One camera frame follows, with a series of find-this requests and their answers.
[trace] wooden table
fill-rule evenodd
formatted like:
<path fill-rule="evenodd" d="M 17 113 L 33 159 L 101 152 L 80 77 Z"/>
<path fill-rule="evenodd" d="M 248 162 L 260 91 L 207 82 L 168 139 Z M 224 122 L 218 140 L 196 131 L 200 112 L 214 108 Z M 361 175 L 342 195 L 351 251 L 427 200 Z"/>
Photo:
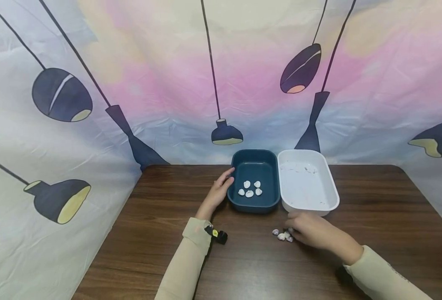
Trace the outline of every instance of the wooden table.
<path fill-rule="evenodd" d="M 227 166 L 149 167 L 73 299 L 153 299 L 213 180 Z M 433 299 L 442 300 L 442 219 L 407 175 L 390 165 L 331 165 L 340 206 L 327 219 L 367 244 Z M 365 299 L 335 276 L 337 259 L 271 234 L 286 212 L 249 215 L 224 205 L 195 299 Z"/>

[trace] printed backdrop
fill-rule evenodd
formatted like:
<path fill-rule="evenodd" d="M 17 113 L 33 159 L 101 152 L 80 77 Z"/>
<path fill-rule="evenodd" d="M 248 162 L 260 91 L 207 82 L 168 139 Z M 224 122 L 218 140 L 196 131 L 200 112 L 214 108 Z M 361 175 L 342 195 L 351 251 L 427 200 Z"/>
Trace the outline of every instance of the printed backdrop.
<path fill-rule="evenodd" d="M 442 216 L 442 0 L 0 0 L 0 299 L 69 299 L 149 165 L 246 148 Z"/>

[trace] finger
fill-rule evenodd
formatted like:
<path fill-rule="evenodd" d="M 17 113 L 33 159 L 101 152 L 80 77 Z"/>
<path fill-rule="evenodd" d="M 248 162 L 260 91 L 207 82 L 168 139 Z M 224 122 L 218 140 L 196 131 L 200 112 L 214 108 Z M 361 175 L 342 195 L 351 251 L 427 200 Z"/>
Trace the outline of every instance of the finger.
<path fill-rule="evenodd" d="M 286 222 L 284 222 L 284 228 L 293 228 L 297 230 L 296 223 L 294 223 L 294 219 L 288 219 Z"/>
<path fill-rule="evenodd" d="M 234 183 L 234 177 L 228 178 L 224 184 L 222 185 L 221 189 L 226 193 L 228 192 L 229 187 Z"/>
<path fill-rule="evenodd" d="M 301 243 L 303 243 L 303 244 L 308 244 L 307 243 L 307 239 L 301 234 L 301 233 L 299 233 L 299 232 L 294 232 L 294 233 L 292 233 L 291 234 L 293 237 L 294 237 L 294 239 L 296 239 L 297 241 L 300 241 Z"/>
<path fill-rule="evenodd" d="M 218 178 L 218 180 L 215 181 L 215 183 L 216 183 L 218 186 L 222 186 L 222 184 L 224 183 L 224 181 L 226 180 L 226 178 L 227 178 L 228 176 L 230 176 L 231 173 L 233 173 L 233 171 L 234 171 L 234 167 L 230 168 L 230 169 L 227 170 L 227 171 L 224 171 L 224 173 L 221 174 L 221 176 Z"/>
<path fill-rule="evenodd" d="M 288 219 L 296 219 L 300 214 L 301 212 L 290 212 L 288 214 Z"/>

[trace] person's right hand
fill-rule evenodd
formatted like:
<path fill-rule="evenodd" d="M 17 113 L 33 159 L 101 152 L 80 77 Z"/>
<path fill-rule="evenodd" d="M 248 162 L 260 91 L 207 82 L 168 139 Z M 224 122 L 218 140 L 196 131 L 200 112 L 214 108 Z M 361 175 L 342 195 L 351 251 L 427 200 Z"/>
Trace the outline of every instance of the person's right hand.
<path fill-rule="evenodd" d="M 339 256 L 346 265 L 352 265 L 363 255 L 363 247 L 349 234 L 318 215 L 290 212 L 285 226 L 295 230 L 292 235 L 296 240 L 308 246 L 329 250 Z"/>

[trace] long sleeve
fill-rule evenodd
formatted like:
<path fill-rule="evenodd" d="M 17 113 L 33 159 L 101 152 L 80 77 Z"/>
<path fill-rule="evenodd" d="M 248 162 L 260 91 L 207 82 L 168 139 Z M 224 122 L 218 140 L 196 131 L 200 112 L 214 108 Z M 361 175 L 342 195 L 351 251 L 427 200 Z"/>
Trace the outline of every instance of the long sleeve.
<path fill-rule="evenodd" d="M 190 218 L 183 231 L 183 240 L 162 278 L 155 300 L 191 300 L 198 283 L 204 258 L 211 245 L 211 236 L 204 230 L 209 221 Z"/>
<path fill-rule="evenodd" d="M 419 288 L 396 272 L 370 247 L 363 246 L 360 260 L 344 268 L 373 300 L 430 300 Z"/>

